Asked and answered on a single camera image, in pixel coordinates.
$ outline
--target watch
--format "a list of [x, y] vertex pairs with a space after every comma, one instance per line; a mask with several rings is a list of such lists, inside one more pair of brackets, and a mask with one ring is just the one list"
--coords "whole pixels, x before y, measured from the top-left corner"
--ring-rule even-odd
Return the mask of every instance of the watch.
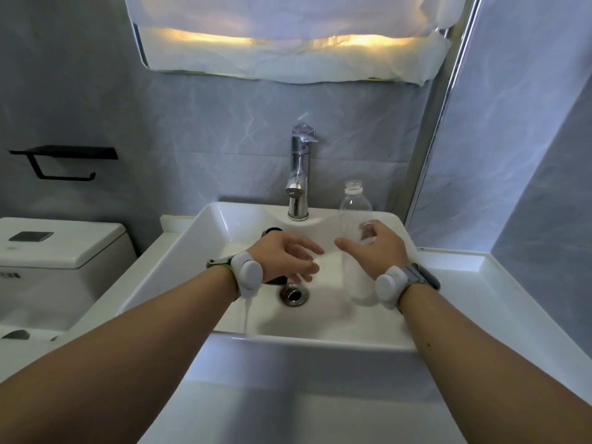
[[440, 290], [440, 281], [436, 276], [417, 263], [411, 263], [403, 268], [391, 266], [386, 273], [378, 276], [374, 282], [374, 289], [378, 298], [392, 308], [398, 305], [403, 292], [414, 283], [422, 283], [436, 291]]
[[263, 280], [263, 268], [247, 251], [218, 260], [210, 259], [205, 267], [211, 268], [216, 265], [224, 265], [232, 271], [241, 298], [251, 299], [259, 291]]

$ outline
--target black shelf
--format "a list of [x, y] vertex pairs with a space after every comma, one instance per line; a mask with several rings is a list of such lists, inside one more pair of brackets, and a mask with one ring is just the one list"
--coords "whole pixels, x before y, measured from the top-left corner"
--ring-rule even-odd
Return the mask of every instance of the black shelf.
[[115, 148], [104, 148], [96, 146], [66, 146], [66, 145], [44, 145], [36, 148], [31, 148], [24, 151], [9, 151], [14, 155], [27, 156], [35, 174], [40, 179], [50, 180], [78, 180], [82, 182], [88, 182], [93, 180], [97, 174], [91, 173], [88, 178], [66, 178], [63, 176], [46, 176], [41, 171], [35, 156], [47, 156], [56, 158], [100, 158], [117, 160], [117, 153]]

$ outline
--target plastic sheet covering mirror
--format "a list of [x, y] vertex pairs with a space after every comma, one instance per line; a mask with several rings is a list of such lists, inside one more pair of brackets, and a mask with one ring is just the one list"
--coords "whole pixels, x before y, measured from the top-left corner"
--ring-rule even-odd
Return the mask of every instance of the plastic sheet covering mirror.
[[423, 84], [465, 0], [126, 0], [152, 70]]

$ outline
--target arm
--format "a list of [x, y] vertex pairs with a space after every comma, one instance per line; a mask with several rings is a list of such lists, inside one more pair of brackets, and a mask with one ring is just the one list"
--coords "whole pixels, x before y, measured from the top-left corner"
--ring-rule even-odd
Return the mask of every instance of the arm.
[[[263, 280], [319, 271], [311, 240], [274, 231], [248, 249]], [[215, 266], [56, 349], [0, 384], [0, 442], [134, 443], [237, 297]]]
[[[405, 244], [374, 221], [376, 240], [335, 244], [376, 279], [405, 266]], [[411, 285], [399, 307], [465, 439], [473, 443], [592, 442], [592, 407], [488, 335], [429, 286]]]

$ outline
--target wall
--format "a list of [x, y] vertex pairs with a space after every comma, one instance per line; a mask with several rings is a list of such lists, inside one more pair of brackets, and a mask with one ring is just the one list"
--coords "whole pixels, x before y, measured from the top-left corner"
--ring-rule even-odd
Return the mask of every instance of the wall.
[[489, 252], [592, 73], [592, 0], [484, 0], [410, 223]]
[[592, 356], [592, 78], [493, 255]]
[[[116, 221], [144, 250], [161, 214], [219, 199], [286, 204], [292, 124], [317, 129], [310, 205], [336, 208], [364, 181], [374, 208], [403, 183], [429, 87], [292, 86], [159, 74], [140, 63], [123, 0], [0, 0], [0, 216]], [[43, 144], [113, 146], [118, 161], [41, 159]]]

